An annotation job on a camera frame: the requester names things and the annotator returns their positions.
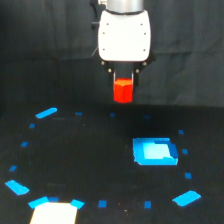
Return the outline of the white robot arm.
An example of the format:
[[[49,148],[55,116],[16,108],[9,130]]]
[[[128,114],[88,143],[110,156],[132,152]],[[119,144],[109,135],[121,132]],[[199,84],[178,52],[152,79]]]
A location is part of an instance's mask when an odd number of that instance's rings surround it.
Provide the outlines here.
[[[116,77],[115,63],[132,63],[132,86],[152,62],[151,25],[144,0],[90,0],[98,27],[97,51],[108,73]]]

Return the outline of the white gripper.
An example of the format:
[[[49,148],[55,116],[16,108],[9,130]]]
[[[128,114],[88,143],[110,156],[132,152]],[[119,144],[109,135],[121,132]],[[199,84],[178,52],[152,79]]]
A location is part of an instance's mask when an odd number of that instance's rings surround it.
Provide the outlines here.
[[[151,26],[146,10],[135,14],[115,14],[104,10],[98,28],[98,52],[108,72],[108,85],[113,90],[115,63],[133,63],[133,90],[138,86],[135,72],[156,60],[151,50]]]

